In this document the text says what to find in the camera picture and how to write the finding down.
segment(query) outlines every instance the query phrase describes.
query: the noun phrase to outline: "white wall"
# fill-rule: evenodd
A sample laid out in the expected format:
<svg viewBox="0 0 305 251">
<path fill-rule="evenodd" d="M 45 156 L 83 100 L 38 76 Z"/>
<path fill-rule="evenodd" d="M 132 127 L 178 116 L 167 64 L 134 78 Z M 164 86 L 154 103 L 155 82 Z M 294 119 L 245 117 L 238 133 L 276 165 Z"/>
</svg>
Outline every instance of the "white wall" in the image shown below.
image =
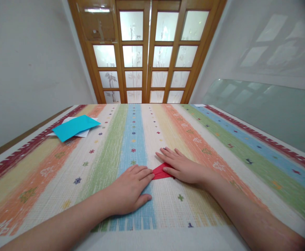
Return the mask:
<svg viewBox="0 0 305 251">
<path fill-rule="evenodd" d="M 219 78 L 305 89 L 305 1 L 228 0 L 190 103 Z"/>
<path fill-rule="evenodd" d="M 61 0 L 0 0 L 0 146 L 94 100 Z"/>
</svg>

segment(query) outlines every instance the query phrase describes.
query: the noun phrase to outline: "forearm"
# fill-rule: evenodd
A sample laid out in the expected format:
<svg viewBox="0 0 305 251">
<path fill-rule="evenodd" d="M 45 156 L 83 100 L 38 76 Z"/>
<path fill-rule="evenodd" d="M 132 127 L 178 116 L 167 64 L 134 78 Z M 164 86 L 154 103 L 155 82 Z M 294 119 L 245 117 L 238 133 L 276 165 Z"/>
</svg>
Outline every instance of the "forearm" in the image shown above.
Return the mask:
<svg viewBox="0 0 305 251">
<path fill-rule="evenodd" d="M 252 250 L 304 250 L 304 238 L 250 201 L 219 174 L 209 174 L 204 188 L 217 200 Z"/>
<path fill-rule="evenodd" d="M 23 233 L 0 250 L 68 250 L 109 216 L 102 190 Z"/>
</svg>

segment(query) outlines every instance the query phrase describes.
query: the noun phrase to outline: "glass door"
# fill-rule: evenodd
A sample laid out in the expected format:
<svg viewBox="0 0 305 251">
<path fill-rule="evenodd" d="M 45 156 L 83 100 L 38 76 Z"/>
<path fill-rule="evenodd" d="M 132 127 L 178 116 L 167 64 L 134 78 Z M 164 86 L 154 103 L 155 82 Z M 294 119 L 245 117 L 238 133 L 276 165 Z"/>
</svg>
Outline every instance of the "glass door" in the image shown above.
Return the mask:
<svg viewBox="0 0 305 251">
<path fill-rule="evenodd" d="M 147 101 L 184 103 L 217 1 L 152 1 Z"/>
<path fill-rule="evenodd" d="M 117 1 L 125 103 L 146 103 L 150 1 Z"/>
<path fill-rule="evenodd" d="M 226 0 L 68 0 L 98 103 L 188 103 Z"/>
</svg>

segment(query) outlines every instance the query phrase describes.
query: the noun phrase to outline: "green stripe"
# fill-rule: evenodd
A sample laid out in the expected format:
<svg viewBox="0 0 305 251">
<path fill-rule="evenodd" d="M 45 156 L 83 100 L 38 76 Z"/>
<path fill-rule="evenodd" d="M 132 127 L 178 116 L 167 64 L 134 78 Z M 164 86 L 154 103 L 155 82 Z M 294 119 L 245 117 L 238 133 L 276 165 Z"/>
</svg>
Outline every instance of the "green stripe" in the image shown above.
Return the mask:
<svg viewBox="0 0 305 251">
<path fill-rule="evenodd" d="M 197 121 L 236 155 L 252 172 L 271 187 L 288 205 L 297 210 L 305 218 L 305 188 L 302 185 L 287 176 L 277 166 L 251 149 L 247 144 L 223 129 L 219 124 L 209 119 L 205 114 L 202 114 L 190 105 L 184 105 L 182 107 L 185 110 L 188 109 L 186 111 L 195 119 L 201 119 Z M 253 163 L 250 165 L 246 159 L 250 159 Z"/>
<path fill-rule="evenodd" d="M 103 149 L 95 157 L 90 169 L 89 180 L 84 183 L 76 203 L 108 187 L 117 178 L 127 110 L 127 105 L 119 105 L 116 110 L 110 121 L 108 136 L 104 139 Z"/>
</svg>

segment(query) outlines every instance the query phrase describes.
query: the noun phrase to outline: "red border pattern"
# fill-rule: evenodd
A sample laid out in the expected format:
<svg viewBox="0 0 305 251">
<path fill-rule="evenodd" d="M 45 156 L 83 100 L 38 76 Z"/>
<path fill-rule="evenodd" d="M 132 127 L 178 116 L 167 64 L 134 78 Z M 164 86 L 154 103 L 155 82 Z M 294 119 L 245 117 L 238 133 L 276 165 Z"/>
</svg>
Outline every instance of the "red border pattern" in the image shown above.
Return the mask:
<svg viewBox="0 0 305 251">
<path fill-rule="evenodd" d="M 84 107 L 87 105 L 79 105 L 72 111 L 70 111 L 68 114 L 64 115 L 61 119 L 59 119 L 57 122 L 52 124 L 50 127 L 48 127 L 46 130 L 41 132 L 38 136 L 30 140 L 28 143 L 23 145 L 21 148 L 19 148 L 17 151 L 12 153 L 10 156 L 8 156 L 6 159 L 0 162 L 0 177 L 2 177 L 4 174 L 6 174 L 9 170 L 11 170 L 15 165 L 24 159 L 30 152 L 32 152 L 37 146 L 39 146 L 43 141 L 45 141 L 48 137 L 46 137 L 47 134 L 51 133 L 51 130 L 53 130 L 56 126 L 60 125 L 63 120 L 67 117 L 73 117 L 75 114 L 77 114 L 79 111 L 81 111 Z"/>
<path fill-rule="evenodd" d="M 250 133 L 251 135 L 255 136 L 257 139 L 269 144 L 272 148 L 276 149 L 277 151 L 281 152 L 282 154 L 291 157 L 295 162 L 299 163 L 305 168 L 305 157 L 289 150 L 288 148 L 284 147 L 283 145 L 278 144 L 277 142 L 273 141 L 272 139 L 260 134 L 259 132 L 251 129 L 250 127 L 243 125 L 238 120 L 235 120 L 226 114 L 220 112 L 219 110 L 214 109 L 213 107 L 206 105 L 206 109 L 218 114 L 219 116 L 223 117 L 224 119 L 228 120 L 229 122 L 233 123 L 234 125 L 238 126 L 239 128 L 245 130 L 246 132 Z"/>
</svg>

